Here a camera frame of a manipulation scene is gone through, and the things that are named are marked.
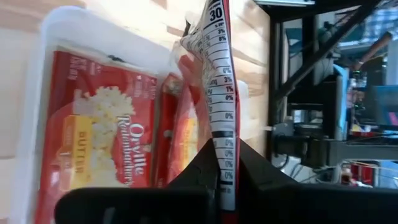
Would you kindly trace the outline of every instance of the black metal frame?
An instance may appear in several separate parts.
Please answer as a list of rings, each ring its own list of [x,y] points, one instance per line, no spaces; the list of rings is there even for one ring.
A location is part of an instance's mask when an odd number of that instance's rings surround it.
[[[270,63],[269,63],[269,112],[268,126],[275,126],[282,123],[280,105],[283,97],[288,96],[309,73],[312,73],[315,64],[323,58],[356,24],[359,24],[370,15],[381,0],[317,0],[315,5],[307,7],[281,7],[263,6],[270,15]],[[352,6],[361,6],[356,13],[330,38],[319,50],[315,51],[315,29],[317,28],[316,15],[331,11],[337,11]],[[285,82],[281,83],[283,69],[283,43],[284,30],[283,22],[304,18],[303,40],[304,46],[309,43],[313,45],[303,52],[303,65]],[[265,148],[266,159],[272,159],[274,144],[273,134],[267,133],[267,144]]]

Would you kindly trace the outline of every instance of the wooden table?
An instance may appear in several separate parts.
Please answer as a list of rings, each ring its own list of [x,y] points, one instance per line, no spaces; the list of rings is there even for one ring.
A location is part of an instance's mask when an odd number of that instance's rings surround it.
[[[199,18],[203,4],[203,0],[0,0],[0,223],[5,223],[9,214],[26,65],[45,15],[62,5],[85,7],[171,49],[182,35],[185,17],[191,22]],[[249,87],[249,121],[242,123],[245,141],[262,154],[260,129],[266,124],[268,101],[269,17],[250,0],[231,0],[230,8],[235,71]]]

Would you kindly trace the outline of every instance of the plastic container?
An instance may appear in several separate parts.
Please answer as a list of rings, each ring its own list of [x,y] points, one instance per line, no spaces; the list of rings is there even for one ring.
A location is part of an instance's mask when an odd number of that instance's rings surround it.
[[[24,111],[17,149],[19,165],[9,217],[10,224],[27,224],[34,221],[53,51],[60,43],[65,42],[107,55],[116,55],[127,63],[153,68],[159,73],[168,73],[177,68],[170,65],[168,49],[134,35],[90,11],[71,6],[53,10],[43,21],[40,42],[27,71]]]

